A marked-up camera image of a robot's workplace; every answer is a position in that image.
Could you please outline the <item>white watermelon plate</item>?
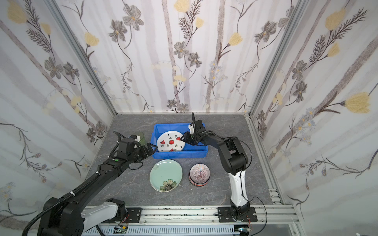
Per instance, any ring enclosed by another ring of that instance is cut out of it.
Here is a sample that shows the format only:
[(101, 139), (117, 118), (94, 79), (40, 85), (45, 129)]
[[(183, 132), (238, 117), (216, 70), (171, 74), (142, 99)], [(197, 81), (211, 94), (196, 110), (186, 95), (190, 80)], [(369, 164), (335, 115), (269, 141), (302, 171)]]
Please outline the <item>white watermelon plate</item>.
[(168, 131), (163, 133), (157, 139), (157, 150), (159, 152), (176, 152), (182, 151), (186, 145), (181, 140), (183, 134), (178, 131)]

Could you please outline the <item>green flower plate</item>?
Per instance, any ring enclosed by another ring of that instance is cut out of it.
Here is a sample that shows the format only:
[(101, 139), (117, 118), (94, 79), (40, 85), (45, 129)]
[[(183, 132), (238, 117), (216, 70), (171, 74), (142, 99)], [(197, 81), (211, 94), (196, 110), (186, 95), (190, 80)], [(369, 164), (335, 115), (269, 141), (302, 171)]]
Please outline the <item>green flower plate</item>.
[(181, 165), (171, 159), (156, 163), (150, 172), (150, 185), (158, 192), (170, 192), (177, 188), (183, 177)]

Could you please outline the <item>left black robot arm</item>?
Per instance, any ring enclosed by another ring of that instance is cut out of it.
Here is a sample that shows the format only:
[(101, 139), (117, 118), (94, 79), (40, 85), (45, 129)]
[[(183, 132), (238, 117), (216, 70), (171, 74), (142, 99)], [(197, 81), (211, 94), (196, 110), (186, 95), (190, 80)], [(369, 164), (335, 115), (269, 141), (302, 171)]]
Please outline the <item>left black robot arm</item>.
[(85, 211), (88, 203), (110, 182), (118, 178), (131, 164), (142, 164), (143, 160), (157, 151), (151, 143), (140, 143), (138, 136), (125, 137), (116, 132), (118, 141), (109, 157), (97, 167), (97, 171), (81, 185), (61, 198), (52, 197), (24, 228), (26, 236), (31, 227), (39, 222), (39, 236), (80, 236), (107, 220), (126, 221), (129, 211), (125, 202), (114, 198)]

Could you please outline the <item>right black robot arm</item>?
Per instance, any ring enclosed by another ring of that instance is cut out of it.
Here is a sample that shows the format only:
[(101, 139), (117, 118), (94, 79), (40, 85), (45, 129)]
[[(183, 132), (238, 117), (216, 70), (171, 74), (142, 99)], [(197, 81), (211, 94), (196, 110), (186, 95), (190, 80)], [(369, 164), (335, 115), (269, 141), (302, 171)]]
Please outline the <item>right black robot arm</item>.
[(189, 131), (181, 140), (186, 144), (199, 144), (216, 148), (223, 169), (228, 173), (231, 186), (230, 211), (236, 221), (240, 221), (250, 212), (250, 200), (247, 197), (245, 175), (249, 167), (248, 157), (241, 141), (236, 137), (221, 137), (213, 131), (206, 130), (201, 120), (192, 113)]

